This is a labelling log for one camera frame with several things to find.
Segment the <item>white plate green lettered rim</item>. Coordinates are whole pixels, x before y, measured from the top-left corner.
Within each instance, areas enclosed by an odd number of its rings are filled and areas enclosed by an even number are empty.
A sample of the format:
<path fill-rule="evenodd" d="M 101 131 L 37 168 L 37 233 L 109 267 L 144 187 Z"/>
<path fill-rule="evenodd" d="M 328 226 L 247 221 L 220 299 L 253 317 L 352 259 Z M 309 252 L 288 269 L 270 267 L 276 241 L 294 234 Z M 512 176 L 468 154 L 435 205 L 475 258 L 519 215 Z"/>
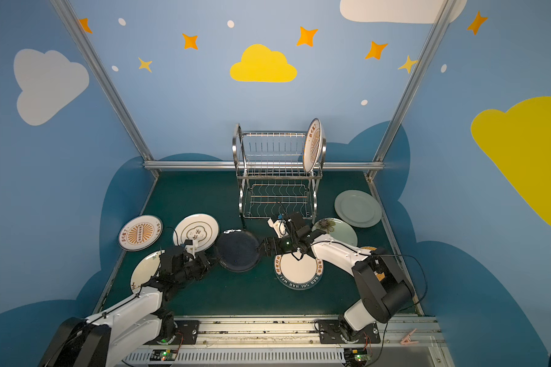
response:
<path fill-rule="evenodd" d="M 321 281 L 324 263 L 307 254 L 288 253 L 277 255 L 274 270 L 281 284 L 294 291 L 306 291 Z"/>

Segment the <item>right green circuit board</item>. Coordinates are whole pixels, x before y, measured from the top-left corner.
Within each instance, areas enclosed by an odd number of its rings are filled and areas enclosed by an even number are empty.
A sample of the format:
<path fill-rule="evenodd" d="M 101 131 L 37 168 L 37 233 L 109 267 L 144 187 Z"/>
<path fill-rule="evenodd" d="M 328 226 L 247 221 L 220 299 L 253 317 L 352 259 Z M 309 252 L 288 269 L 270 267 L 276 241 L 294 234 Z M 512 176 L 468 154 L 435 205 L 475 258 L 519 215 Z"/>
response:
<path fill-rule="evenodd" d="M 344 349 L 344 366 L 345 367 L 364 367 L 371 360 L 370 355 L 366 350 Z"/>

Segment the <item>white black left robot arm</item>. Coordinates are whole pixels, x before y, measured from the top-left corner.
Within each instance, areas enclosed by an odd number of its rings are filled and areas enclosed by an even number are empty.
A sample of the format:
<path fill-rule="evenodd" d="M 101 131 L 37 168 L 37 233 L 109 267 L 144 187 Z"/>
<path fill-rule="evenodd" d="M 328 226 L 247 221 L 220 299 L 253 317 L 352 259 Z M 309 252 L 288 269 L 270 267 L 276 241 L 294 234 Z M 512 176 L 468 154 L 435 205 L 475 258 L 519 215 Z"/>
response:
<path fill-rule="evenodd" d="M 185 285 L 202 279 L 218 259 L 191 255 L 180 246 L 166 249 L 151 278 L 136 294 L 86 318 L 71 317 L 57 329 L 40 366 L 115 366 L 147 342 L 172 341 L 174 313 L 165 305 Z"/>

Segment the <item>aluminium frame post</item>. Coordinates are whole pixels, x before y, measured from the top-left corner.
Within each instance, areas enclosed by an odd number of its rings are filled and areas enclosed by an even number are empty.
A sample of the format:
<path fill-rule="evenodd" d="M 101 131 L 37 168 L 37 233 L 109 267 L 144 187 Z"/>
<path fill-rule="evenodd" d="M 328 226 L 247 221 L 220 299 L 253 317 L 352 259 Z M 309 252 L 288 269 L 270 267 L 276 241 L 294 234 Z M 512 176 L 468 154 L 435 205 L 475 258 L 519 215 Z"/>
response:
<path fill-rule="evenodd" d="M 108 75 L 103 62 L 96 52 L 96 49 L 90 42 L 90 38 L 88 37 L 87 32 L 83 29 L 73 6 L 69 1 L 62 0 L 50 0 L 50 3 L 72 37 L 79 52 L 81 52 L 90 67 L 93 76 L 95 76 L 98 84 L 102 88 L 105 96 L 110 102 L 111 107 L 113 107 L 114 112 L 117 114 L 120 122 L 124 126 L 124 129 L 132 139 L 139 154 L 142 156 L 144 161 L 153 161 L 154 157 L 145 143 L 145 139 L 142 137 L 142 134 L 139 131 L 134 119 L 131 117 L 126 104 L 122 101 L 119 92 L 114 86 L 111 77 Z"/>
<path fill-rule="evenodd" d="M 415 70 L 411 73 L 411 76 L 408 79 L 407 86 L 402 94 L 398 106 L 396 107 L 396 111 L 393 114 L 387 130 L 385 131 L 384 136 L 382 137 L 377 148 L 372 163 L 376 170 L 381 170 L 381 167 L 384 164 L 384 159 L 387 156 L 394 139 L 396 138 L 399 128 L 407 116 L 410 105 L 415 99 L 416 93 L 422 83 L 425 73 L 433 61 L 442 38 L 448 29 L 450 17 L 452 13 L 454 13 L 456 4 L 456 0 L 444 1 L 442 7 L 439 9 L 438 16 L 431 27 L 429 35 L 425 40 L 425 44 L 422 47 Z"/>

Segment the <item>pale green sunflower plate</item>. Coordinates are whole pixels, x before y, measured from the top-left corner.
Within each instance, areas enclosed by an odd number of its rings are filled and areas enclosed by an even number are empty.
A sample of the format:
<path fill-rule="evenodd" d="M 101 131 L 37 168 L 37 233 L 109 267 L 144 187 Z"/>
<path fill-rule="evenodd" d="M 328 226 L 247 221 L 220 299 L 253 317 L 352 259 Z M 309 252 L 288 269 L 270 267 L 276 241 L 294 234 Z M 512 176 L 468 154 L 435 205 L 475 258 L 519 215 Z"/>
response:
<path fill-rule="evenodd" d="M 337 219 L 337 218 L 324 218 L 318 220 L 312 230 L 321 230 L 331 235 L 335 240 L 346 243 L 350 246 L 358 246 L 358 235 L 351 225 Z"/>

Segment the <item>white plate orange sunburst edge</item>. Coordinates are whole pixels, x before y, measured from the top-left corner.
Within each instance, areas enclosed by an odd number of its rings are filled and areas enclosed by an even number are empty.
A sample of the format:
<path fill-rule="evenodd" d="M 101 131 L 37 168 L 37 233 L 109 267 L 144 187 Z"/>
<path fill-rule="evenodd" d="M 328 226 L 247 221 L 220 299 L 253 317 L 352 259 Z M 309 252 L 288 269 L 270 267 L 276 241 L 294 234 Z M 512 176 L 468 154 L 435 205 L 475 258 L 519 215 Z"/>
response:
<path fill-rule="evenodd" d="M 155 216 L 143 215 L 130 220 L 121 229 L 118 241 L 127 252 L 138 252 L 153 245 L 162 235 L 162 221 Z"/>

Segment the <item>black round plate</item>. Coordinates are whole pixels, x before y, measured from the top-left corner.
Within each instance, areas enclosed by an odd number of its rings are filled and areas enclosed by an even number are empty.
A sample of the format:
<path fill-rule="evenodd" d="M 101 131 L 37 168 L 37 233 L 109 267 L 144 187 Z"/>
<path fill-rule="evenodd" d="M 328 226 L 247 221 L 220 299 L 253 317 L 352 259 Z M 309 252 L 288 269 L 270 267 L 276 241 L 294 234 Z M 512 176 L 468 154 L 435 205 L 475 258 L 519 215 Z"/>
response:
<path fill-rule="evenodd" d="M 248 272 L 261 259 L 258 238 L 243 229 L 223 231 L 217 237 L 214 248 L 219 263 L 230 272 Z"/>

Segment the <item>aluminium frame back rail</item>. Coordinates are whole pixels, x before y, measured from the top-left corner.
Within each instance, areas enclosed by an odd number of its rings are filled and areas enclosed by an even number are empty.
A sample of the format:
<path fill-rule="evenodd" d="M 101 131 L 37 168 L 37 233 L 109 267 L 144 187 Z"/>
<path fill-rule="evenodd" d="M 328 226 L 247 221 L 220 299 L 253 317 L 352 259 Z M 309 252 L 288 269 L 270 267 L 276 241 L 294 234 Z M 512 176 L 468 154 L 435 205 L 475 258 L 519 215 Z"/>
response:
<path fill-rule="evenodd" d="M 195 171 L 234 171 L 239 168 L 247 169 L 292 169 L 302 170 L 301 162 L 248 162 L 235 165 L 232 161 L 145 161 L 144 168 L 149 170 L 195 170 Z M 321 169 L 324 171 L 381 171 L 384 169 L 383 162 L 339 162 L 326 161 Z"/>

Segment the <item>stainless steel dish rack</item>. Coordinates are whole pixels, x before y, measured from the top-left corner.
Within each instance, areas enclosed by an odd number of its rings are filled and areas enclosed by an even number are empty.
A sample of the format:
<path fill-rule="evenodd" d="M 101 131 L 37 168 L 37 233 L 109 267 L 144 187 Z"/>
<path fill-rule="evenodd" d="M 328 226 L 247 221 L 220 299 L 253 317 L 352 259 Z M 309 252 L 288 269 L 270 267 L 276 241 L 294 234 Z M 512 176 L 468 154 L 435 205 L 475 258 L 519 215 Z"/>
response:
<path fill-rule="evenodd" d="M 301 162 L 305 146 L 304 132 L 234 130 L 232 153 L 234 164 L 248 162 Z M 318 209 L 318 188 L 323 176 L 327 142 L 323 144 L 318 162 L 311 172 L 302 170 L 235 169 L 239 186 L 238 210 L 241 220 L 262 220 L 273 216 L 299 212 L 315 222 Z"/>

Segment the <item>plain grey-green plate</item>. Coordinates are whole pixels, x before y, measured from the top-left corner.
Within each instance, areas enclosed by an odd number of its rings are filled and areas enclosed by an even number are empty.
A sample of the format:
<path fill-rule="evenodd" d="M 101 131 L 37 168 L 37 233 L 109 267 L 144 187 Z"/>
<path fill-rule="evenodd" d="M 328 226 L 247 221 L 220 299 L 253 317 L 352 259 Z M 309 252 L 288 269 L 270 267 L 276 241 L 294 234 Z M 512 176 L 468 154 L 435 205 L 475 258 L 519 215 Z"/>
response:
<path fill-rule="evenodd" d="M 358 228 L 375 226 L 382 219 L 380 203 L 364 191 L 349 190 L 335 198 L 335 212 L 341 220 Z"/>

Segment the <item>aluminium frame left post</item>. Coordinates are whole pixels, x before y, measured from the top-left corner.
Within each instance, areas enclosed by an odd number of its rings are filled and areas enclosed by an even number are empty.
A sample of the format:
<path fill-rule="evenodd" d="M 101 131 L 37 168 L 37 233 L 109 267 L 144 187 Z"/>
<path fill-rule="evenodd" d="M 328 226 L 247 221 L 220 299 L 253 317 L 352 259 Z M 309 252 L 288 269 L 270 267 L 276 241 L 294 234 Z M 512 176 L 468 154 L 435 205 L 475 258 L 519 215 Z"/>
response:
<path fill-rule="evenodd" d="M 72 37 L 79 52 L 81 52 L 90 67 L 93 76 L 95 76 L 98 84 L 102 88 L 105 96 L 110 102 L 111 107 L 113 107 L 114 112 L 117 114 L 120 122 L 124 126 L 124 129 L 132 139 L 139 154 L 142 156 L 144 161 L 153 161 L 154 157 L 145 143 L 145 139 L 142 137 L 142 134 L 139 131 L 134 119 L 131 117 L 126 104 L 122 101 L 119 92 L 114 86 L 111 77 L 108 75 L 103 62 L 96 52 L 96 49 L 90 42 L 90 38 L 88 37 L 87 32 L 83 29 L 73 6 L 69 1 L 62 0 L 50 0 L 50 3 Z"/>

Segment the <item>orange woven round plate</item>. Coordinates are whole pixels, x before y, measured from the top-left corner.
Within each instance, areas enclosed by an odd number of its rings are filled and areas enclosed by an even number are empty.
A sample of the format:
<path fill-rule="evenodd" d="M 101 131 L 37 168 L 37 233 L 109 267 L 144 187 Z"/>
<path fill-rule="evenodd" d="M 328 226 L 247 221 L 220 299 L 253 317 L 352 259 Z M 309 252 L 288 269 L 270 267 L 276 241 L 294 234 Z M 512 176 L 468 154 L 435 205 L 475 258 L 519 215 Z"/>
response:
<path fill-rule="evenodd" d="M 376 253 L 377 248 L 373 246 L 364 246 L 360 248 L 360 253 L 362 255 L 373 255 L 373 261 L 370 266 L 373 269 L 374 274 L 376 275 L 379 282 L 382 282 L 386 278 L 387 266 L 385 266 L 381 257 Z"/>

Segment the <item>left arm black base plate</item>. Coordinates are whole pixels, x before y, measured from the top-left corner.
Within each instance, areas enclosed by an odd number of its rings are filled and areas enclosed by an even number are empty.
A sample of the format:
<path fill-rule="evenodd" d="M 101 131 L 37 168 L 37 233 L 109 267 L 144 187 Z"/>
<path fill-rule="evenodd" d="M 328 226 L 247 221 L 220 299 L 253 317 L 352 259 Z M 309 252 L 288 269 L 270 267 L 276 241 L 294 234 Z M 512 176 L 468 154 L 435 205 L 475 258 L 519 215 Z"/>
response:
<path fill-rule="evenodd" d="M 174 327 L 167 338 L 159 341 L 160 345 L 195 345 L 197 342 L 200 321 L 174 320 Z"/>

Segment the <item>left green circuit board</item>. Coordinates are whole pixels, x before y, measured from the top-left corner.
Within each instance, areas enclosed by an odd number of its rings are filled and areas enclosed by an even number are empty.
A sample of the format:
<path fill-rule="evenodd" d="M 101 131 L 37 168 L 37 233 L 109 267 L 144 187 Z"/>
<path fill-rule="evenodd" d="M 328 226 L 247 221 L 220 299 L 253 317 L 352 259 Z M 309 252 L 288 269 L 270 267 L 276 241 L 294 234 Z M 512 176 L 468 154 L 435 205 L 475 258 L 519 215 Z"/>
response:
<path fill-rule="evenodd" d="M 151 352 L 150 362 L 173 362 L 178 357 L 178 350 L 153 350 Z"/>

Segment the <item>green circuit board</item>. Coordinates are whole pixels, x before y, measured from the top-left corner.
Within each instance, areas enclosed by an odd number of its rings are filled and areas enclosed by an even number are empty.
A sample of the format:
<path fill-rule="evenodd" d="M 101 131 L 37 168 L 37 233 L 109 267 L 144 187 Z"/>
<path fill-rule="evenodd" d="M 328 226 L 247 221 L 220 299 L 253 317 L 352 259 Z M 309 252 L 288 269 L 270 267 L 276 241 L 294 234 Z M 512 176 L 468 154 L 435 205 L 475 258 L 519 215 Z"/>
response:
<path fill-rule="evenodd" d="M 364 367 L 371 360 L 370 355 L 366 350 L 344 349 L 344 366 L 345 367 Z"/>
<path fill-rule="evenodd" d="M 151 352 L 150 362 L 173 362 L 178 357 L 178 350 L 153 350 Z"/>

